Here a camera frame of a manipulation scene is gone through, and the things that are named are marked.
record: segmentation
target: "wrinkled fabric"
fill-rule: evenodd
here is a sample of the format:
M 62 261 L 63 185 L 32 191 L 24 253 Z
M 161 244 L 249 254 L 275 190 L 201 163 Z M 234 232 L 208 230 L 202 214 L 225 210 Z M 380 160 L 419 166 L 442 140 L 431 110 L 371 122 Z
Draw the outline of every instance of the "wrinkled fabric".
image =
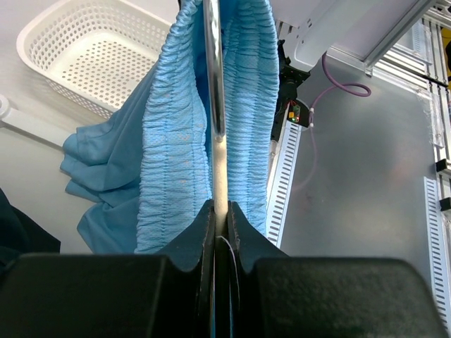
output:
M 229 199 L 265 234 L 278 92 L 268 0 L 221 2 Z M 153 253 L 211 198 L 209 95 L 201 0 L 185 0 L 159 61 L 123 107 L 64 144 L 68 193 L 97 204 L 78 230 L 98 254 Z
M 96 254 L 133 253 L 136 248 L 142 116 L 154 69 L 108 121 L 79 127 L 63 145 L 61 169 L 71 177 L 66 191 L 96 202 L 78 224 Z
M 268 151 L 278 92 L 276 32 L 267 0 L 228 5 L 230 17 L 221 22 L 229 199 L 265 234 Z M 211 198 L 201 8 L 201 0 L 183 3 L 147 101 L 137 253 L 153 253 L 169 243 Z

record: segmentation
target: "purple cable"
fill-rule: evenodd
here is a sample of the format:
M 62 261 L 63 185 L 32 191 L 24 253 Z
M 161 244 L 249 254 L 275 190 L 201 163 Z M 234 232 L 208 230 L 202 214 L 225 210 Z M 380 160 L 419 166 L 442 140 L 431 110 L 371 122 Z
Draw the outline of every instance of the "purple cable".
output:
M 315 136 L 313 133 L 313 116 L 314 116 L 314 110 L 315 107 L 317 105 L 317 103 L 319 102 L 319 100 L 321 100 L 321 98 L 326 95 L 327 93 L 329 93 L 331 90 L 334 90 L 335 88 L 339 88 L 347 93 L 350 93 L 352 95 L 355 96 L 360 96 L 360 97 L 368 97 L 371 95 L 371 89 L 366 86 L 365 84 L 362 83 L 358 83 L 358 82 L 349 82 L 349 83 L 339 83 L 336 79 L 334 79 L 331 75 L 331 73 L 329 72 L 329 69 L 327 68 L 327 64 L 326 64 L 326 54 L 323 54 L 323 57 L 321 58 L 321 65 L 323 66 L 323 71 L 324 71 L 324 75 L 326 75 L 326 77 L 329 79 L 329 81 L 332 82 L 333 86 L 329 87 L 325 90 L 323 90 L 313 101 L 313 103 L 310 106 L 310 114 L 309 114 L 309 129 L 310 129 L 310 136 L 311 136 L 311 145 L 313 147 L 313 166 L 311 167 L 310 173 L 307 175 L 306 179 L 299 185 L 295 186 L 292 188 L 292 191 L 296 192 L 299 190 L 302 190 L 308 182 L 310 182 L 310 180 L 312 179 L 312 177 L 314 176 L 315 172 L 316 172 L 316 167 L 317 167 L 317 162 L 318 162 L 318 149 L 316 147 L 316 141 L 315 141 Z M 362 92 L 356 92 L 352 89 L 350 89 L 349 87 L 357 87 L 357 88 L 362 88 L 366 93 L 362 93 Z

